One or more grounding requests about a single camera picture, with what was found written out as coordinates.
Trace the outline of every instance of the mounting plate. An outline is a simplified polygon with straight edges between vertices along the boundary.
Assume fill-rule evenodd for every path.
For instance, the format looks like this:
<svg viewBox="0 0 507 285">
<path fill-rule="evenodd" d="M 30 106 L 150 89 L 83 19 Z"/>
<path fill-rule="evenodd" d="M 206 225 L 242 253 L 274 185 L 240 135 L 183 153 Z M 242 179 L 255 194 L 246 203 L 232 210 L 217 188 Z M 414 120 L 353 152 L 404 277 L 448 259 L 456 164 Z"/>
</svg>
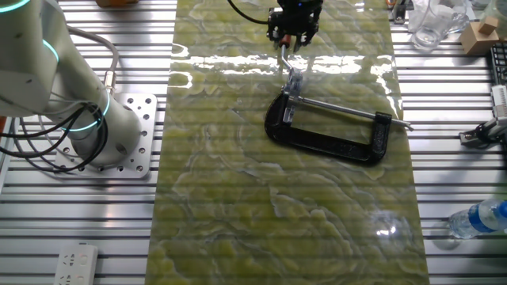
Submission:
<svg viewBox="0 0 507 285">
<path fill-rule="evenodd" d="M 115 94 L 114 97 L 116 101 L 128 106 L 139 117 L 141 132 L 139 133 L 139 142 L 135 150 L 116 165 L 109 165 L 103 169 L 87 165 L 84 169 L 80 169 L 80 171 L 72 171 L 71 173 L 74 175 L 65 173 L 56 174 L 59 178 L 65 180 L 141 180 L 150 173 L 157 97 L 153 94 L 142 93 L 119 93 Z M 76 155 L 70 139 L 65 139 L 60 145 L 60 149 L 64 150 L 67 154 Z M 81 158 L 73 158 L 60 152 L 57 153 L 55 160 L 56 165 L 65 165 L 69 168 L 81 162 Z"/>
</svg>

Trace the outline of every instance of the power outlet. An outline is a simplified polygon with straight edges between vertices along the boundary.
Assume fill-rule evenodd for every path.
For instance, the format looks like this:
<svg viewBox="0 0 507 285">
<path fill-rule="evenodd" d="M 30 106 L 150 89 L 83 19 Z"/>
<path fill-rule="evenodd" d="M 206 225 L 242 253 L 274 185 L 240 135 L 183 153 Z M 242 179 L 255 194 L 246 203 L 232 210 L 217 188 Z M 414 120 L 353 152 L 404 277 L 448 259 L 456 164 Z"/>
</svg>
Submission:
<svg viewBox="0 0 507 285">
<path fill-rule="evenodd" d="M 93 285 L 98 248 L 94 245 L 69 245 L 58 257 L 54 285 Z"/>
</svg>

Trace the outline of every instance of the aluminum table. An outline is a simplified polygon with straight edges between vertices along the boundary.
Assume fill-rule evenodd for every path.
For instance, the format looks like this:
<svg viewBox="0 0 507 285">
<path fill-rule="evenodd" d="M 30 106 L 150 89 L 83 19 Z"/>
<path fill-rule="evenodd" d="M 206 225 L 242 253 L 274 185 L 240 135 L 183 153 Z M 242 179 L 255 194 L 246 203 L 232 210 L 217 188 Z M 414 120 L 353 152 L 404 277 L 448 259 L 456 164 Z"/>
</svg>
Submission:
<svg viewBox="0 0 507 285">
<path fill-rule="evenodd" d="M 176 0 L 142 0 L 132 9 L 101 9 L 95 1 L 59 1 L 69 25 L 95 32 L 119 49 L 117 91 L 158 97 L 156 140 L 147 181 L 61 183 L 12 159 L 0 195 L 0 284 L 53 284 L 60 248 L 88 242 L 99 248 L 96 284 L 143 284 L 150 238 Z M 431 54 L 392 27 L 404 100 L 417 200 L 431 284 L 507 284 L 507 235 L 455 242 L 445 219 L 496 197 L 507 200 L 504 152 L 471 150 L 458 132 L 492 117 L 490 72 L 482 57 L 466 57 L 450 35 Z M 111 54 L 73 36 L 103 77 Z M 35 120 L 29 128 L 36 130 Z M 48 146 L 37 141 L 39 148 Z"/>
</svg>

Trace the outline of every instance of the marble surface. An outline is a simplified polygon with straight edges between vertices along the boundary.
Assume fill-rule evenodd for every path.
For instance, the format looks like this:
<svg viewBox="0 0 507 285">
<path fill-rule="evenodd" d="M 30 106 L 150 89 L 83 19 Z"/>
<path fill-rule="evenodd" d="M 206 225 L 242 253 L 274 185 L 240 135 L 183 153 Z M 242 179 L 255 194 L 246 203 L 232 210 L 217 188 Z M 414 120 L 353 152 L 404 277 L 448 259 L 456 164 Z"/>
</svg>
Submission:
<svg viewBox="0 0 507 285">
<path fill-rule="evenodd" d="M 266 18 L 275 1 L 238 6 Z M 325 1 L 289 62 L 302 96 L 402 119 L 382 1 Z M 406 132 L 374 167 L 270 141 L 284 84 L 267 27 L 224 0 L 177 5 L 147 284 L 428 284 Z M 293 126 L 360 142 L 371 121 L 298 108 Z"/>
</svg>

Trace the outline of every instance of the keyboard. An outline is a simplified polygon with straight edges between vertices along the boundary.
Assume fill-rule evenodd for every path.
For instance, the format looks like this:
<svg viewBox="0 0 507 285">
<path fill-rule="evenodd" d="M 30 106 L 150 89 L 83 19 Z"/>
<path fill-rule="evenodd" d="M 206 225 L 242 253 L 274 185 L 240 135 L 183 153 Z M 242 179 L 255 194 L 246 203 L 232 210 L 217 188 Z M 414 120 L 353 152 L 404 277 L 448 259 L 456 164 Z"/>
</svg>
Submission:
<svg viewBox="0 0 507 285">
<path fill-rule="evenodd" d="M 488 57 L 494 84 L 507 85 L 507 42 L 496 43 Z"/>
</svg>

